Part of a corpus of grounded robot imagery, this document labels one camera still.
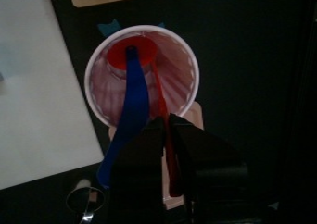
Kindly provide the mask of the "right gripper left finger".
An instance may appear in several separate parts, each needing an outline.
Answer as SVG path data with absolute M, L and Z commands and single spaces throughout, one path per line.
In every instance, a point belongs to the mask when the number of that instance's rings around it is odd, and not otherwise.
M 163 119 L 155 118 L 122 149 L 111 171 L 109 224 L 163 224 Z

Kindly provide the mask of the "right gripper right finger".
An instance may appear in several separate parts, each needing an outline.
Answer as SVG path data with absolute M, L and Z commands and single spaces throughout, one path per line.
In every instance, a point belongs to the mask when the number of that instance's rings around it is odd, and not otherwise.
M 189 224 L 208 224 L 221 219 L 216 211 L 242 203 L 248 166 L 237 149 L 185 118 L 171 114 L 169 124 Z

